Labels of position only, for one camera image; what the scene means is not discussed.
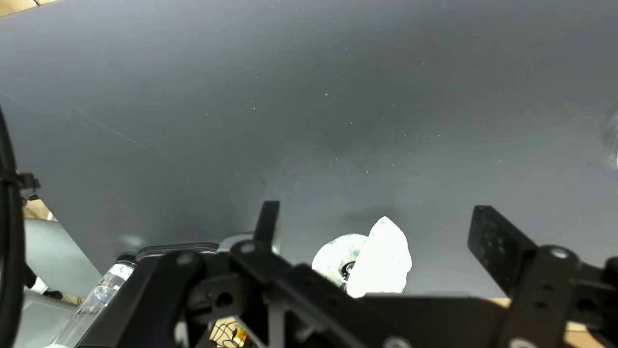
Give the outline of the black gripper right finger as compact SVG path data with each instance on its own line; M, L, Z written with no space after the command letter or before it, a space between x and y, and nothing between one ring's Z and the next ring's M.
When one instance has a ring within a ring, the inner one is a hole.
M537 252L537 245L494 208L475 206L467 250L498 289L512 297L527 258Z

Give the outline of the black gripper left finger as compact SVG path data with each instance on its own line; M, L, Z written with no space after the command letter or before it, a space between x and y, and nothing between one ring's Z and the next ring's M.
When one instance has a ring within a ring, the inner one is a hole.
M264 202L259 212L257 227L253 233L253 241L270 248L274 243L276 235L276 225L278 225L278 214L280 214L280 204L278 202Z

